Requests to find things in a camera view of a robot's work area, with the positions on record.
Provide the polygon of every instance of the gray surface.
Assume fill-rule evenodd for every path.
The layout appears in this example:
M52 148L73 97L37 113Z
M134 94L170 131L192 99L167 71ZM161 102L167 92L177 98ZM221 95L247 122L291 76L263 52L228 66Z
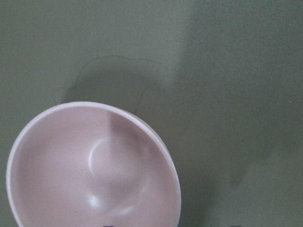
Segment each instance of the gray surface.
M0 226L11 145L42 110L126 109L168 146L180 227L303 223L302 1L1 1Z

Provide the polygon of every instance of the bowl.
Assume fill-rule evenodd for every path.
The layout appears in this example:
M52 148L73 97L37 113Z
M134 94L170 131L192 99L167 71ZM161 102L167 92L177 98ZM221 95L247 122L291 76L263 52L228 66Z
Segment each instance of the bowl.
M20 227L176 227L178 176L144 121L93 102L54 106L18 135L7 192Z

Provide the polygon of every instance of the round bowl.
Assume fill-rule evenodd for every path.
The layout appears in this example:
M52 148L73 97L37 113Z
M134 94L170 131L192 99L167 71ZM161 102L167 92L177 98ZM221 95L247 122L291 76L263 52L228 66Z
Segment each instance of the round bowl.
M18 135L7 191L20 227L176 227L181 195L160 137L105 104L52 107Z

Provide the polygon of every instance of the plastic bowl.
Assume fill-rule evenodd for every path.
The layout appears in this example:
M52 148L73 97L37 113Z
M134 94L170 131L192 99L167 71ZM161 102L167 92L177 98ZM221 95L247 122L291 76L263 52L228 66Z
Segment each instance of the plastic bowl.
M162 140L124 110L52 107L17 137L7 191L20 227L176 227L181 195Z

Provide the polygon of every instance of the bowl rim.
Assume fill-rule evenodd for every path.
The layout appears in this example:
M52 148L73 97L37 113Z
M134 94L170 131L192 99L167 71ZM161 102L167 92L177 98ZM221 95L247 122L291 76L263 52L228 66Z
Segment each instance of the bowl rim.
M50 108L42 111L40 114L38 114L36 117L34 117L29 123L26 124L26 126L21 130L21 132L17 136L16 140L14 141L13 146L10 150L8 163L7 163L7 168L6 168L6 189L7 189L8 199L9 199L9 205L10 205L10 208L12 210L13 216L14 216L17 224L20 227L26 227L26 226L23 225L23 223L21 221L21 218L19 217L16 205L15 205L15 202L14 202L14 199L13 199L12 191L11 191L11 170L12 170L12 167L13 167L12 164L13 164L13 160L14 160L15 154L17 152L17 149L20 145L20 142L23 140L26 133L32 127L34 127L34 125L36 123L38 123L40 120L42 120L46 116L48 116L48 115L50 115L54 112L61 111L61 110L64 110L64 109L68 109L68 108L73 108L73 107L94 107L94 108L98 108L98 109L108 110L112 113L118 114L118 115L126 118L127 120L131 121L136 126L138 126L156 144L156 146L159 148L160 152L164 156L167 164L169 165L169 169L170 169L171 175L172 175L173 180L174 180L174 186L176 188L176 196L177 196L176 197L176 199L177 199L177 209L176 209L176 211L177 212L175 214L176 215L175 224L174 224L173 227L177 227L178 223L179 223L179 219L180 219L180 214L181 214L180 182L179 182L178 174L177 174L176 168L174 166L174 163L172 161L171 155L170 155L167 147L165 146L164 142L160 138L160 136L146 122L144 122L142 119L140 119L136 115L134 115L134 114L132 114L132 113L126 111L126 110L123 110L123 109L120 109L120 108L117 108L117 107L114 107L114 106L111 106L111 105L103 104L103 103L89 102L89 101L77 101L77 102L63 103L63 104L55 105L53 107L50 107Z

